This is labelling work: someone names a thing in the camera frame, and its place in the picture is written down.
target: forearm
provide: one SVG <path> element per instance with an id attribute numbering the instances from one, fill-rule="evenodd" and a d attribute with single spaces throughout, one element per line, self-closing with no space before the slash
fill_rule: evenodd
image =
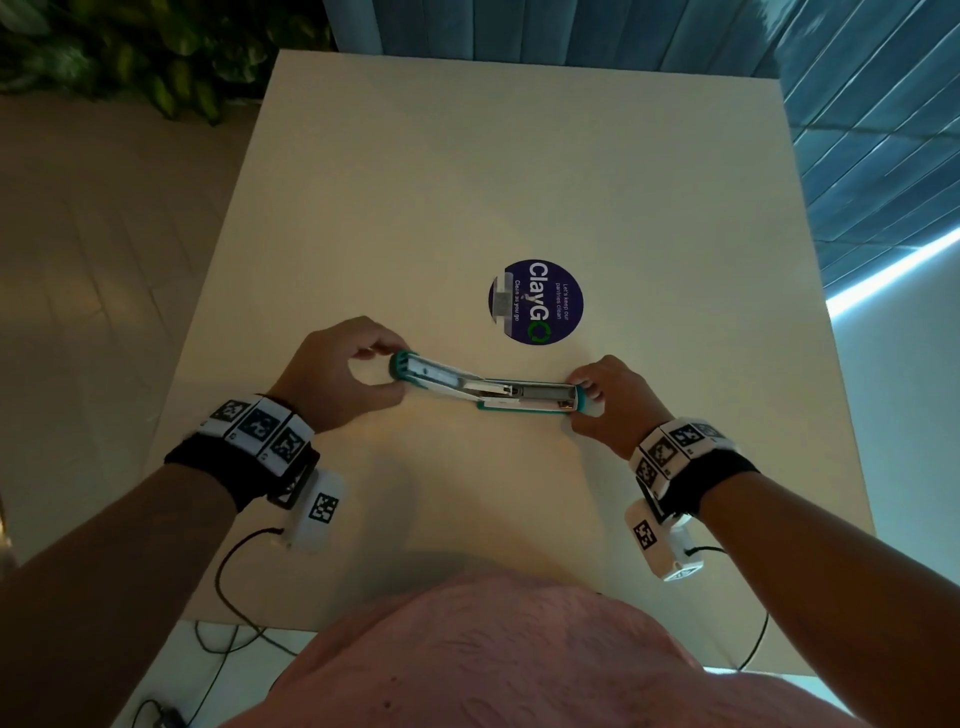
<path id="1" fill-rule="evenodd" d="M 960 588 L 756 473 L 707 492 L 700 517 L 855 713 L 877 728 L 956 719 Z"/>
<path id="2" fill-rule="evenodd" d="M 11 574 L 0 586 L 6 721 L 110 725 L 235 515 L 211 476 L 167 465 Z"/>

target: black strap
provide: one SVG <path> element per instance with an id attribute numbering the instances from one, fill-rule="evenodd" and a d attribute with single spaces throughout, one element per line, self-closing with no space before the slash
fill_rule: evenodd
<path id="1" fill-rule="evenodd" d="M 237 513 L 250 505 L 254 498 L 263 496 L 282 498 L 292 495 L 277 504 L 289 508 L 296 499 L 296 493 L 291 492 L 302 487 L 319 460 L 317 451 L 307 445 L 286 473 L 277 476 L 261 465 L 254 455 L 235 448 L 226 440 L 201 434 L 191 435 L 163 458 L 164 463 L 177 463 L 213 475 L 230 493 Z"/>
<path id="2" fill-rule="evenodd" d="M 691 460 L 673 480 L 660 499 L 664 513 L 700 513 L 700 500 L 704 494 L 738 473 L 759 473 L 743 455 L 732 450 L 716 449 L 703 457 Z"/>

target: wooden floor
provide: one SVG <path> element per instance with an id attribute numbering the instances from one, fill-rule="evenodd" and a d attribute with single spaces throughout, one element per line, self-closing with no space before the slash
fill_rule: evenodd
<path id="1" fill-rule="evenodd" d="M 30 558 L 125 493 L 257 109 L 0 96 L 0 497 Z"/>

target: hand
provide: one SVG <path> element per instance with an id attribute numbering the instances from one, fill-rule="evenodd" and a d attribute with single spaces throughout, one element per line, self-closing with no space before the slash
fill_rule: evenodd
<path id="1" fill-rule="evenodd" d="M 605 403 L 599 417 L 571 412 L 573 431 L 603 443 L 624 460 L 633 456 L 636 446 L 654 427 L 674 419 L 647 380 L 615 356 L 607 354 L 600 361 L 573 370 L 566 381 L 583 385 L 588 397 Z"/>
<path id="2" fill-rule="evenodd" d="M 370 386 L 353 378 L 349 359 L 373 359 L 409 349 L 399 334 L 366 316 L 307 334 L 280 379 L 267 392 L 293 407 L 315 432 L 346 425 L 366 412 L 403 401 L 402 381 Z"/>

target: led light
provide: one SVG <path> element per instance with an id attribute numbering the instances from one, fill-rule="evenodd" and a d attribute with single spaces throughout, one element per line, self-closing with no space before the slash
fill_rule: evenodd
<path id="1" fill-rule="evenodd" d="M 948 232 L 932 243 L 927 243 L 917 252 L 901 258 L 893 265 L 884 268 L 878 273 L 874 273 L 868 279 L 862 280 L 857 285 L 852 285 L 846 291 L 827 299 L 827 311 L 830 314 L 830 318 L 835 319 L 844 311 L 853 308 L 864 299 L 870 298 L 874 293 L 886 288 L 895 280 L 905 276 L 922 263 L 926 263 L 936 254 L 942 253 L 958 240 L 960 240 L 960 228 Z"/>

